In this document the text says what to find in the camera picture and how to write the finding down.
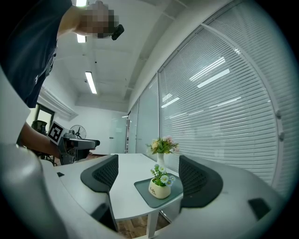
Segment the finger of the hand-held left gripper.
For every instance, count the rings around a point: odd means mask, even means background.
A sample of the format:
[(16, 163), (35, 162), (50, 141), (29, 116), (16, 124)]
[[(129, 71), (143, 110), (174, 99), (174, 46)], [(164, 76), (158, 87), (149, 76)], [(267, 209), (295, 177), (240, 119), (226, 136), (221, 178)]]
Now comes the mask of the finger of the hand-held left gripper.
[(100, 145), (99, 140), (87, 140), (87, 139), (69, 139), (64, 138), (64, 143), (67, 148), (96, 148)]

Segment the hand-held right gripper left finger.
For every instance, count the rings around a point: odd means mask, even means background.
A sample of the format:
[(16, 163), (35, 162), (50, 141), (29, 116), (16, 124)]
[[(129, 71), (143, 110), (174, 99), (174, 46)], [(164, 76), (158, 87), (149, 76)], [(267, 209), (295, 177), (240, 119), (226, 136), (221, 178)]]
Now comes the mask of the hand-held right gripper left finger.
[(119, 173), (118, 155), (110, 155), (101, 162), (85, 169), (81, 182), (94, 192), (109, 193)]

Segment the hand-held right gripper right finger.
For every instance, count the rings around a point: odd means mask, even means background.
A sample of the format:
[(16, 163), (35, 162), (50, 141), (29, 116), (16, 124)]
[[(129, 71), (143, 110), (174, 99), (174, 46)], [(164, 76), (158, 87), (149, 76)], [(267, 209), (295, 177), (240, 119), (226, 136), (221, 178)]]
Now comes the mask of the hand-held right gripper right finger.
[(199, 158), (179, 156), (179, 178), (183, 186), (180, 210), (208, 206), (223, 190), (223, 179), (215, 169), (216, 163)]

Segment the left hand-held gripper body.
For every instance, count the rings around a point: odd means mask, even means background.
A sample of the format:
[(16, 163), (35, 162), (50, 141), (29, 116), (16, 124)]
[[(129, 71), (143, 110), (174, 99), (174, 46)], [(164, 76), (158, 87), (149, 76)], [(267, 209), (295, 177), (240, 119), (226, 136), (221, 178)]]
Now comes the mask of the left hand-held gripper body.
[(52, 143), (58, 146), (61, 165), (73, 164), (76, 161), (85, 159), (92, 148), (67, 148), (64, 138), (77, 138), (74, 130), (66, 129), (55, 121), (52, 122), (47, 137)]

